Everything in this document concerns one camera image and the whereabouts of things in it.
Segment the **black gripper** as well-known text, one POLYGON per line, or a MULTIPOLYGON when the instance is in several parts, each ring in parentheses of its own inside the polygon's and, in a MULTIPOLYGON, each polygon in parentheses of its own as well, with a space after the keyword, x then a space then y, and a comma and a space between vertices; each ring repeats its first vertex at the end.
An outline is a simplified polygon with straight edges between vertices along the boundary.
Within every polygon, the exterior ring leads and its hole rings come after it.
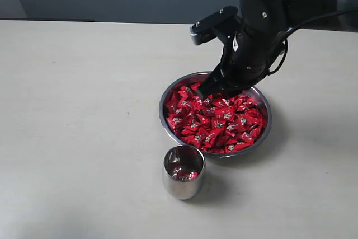
POLYGON ((225 43, 218 71, 197 87, 198 96, 204 100, 217 93, 225 99, 240 95, 273 74, 270 67, 281 53, 285 53, 285 40, 280 35, 241 27, 225 43))

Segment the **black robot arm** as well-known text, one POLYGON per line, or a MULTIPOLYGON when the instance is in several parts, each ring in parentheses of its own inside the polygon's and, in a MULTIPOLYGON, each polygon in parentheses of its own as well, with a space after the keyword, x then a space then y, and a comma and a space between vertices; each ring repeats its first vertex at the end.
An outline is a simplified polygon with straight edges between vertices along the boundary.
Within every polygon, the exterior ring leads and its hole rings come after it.
POLYGON ((196 45, 219 39, 219 64, 198 87, 201 98, 236 95, 276 73, 299 29, 357 31, 357 0, 239 0, 190 28, 196 45))

